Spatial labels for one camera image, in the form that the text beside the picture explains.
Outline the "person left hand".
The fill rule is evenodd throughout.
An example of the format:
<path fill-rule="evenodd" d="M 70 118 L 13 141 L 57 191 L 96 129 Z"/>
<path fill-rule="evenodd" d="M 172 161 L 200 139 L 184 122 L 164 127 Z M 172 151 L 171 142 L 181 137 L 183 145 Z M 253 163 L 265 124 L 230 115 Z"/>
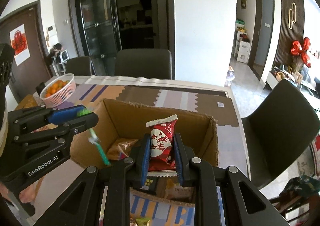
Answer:
<path fill-rule="evenodd" d="M 39 187 L 41 186 L 42 180 L 38 180 L 34 184 L 28 186 L 26 189 L 22 190 L 19 194 L 20 201 L 22 203 L 30 203 L 35 201 L 35 198 L 37 196 L 37 193 L 39 191 Z M 4 197 L 7 201 L 11 202 L 11 199 L 9 197 L 9 190 L 1 183 L 1 195 Z"/>

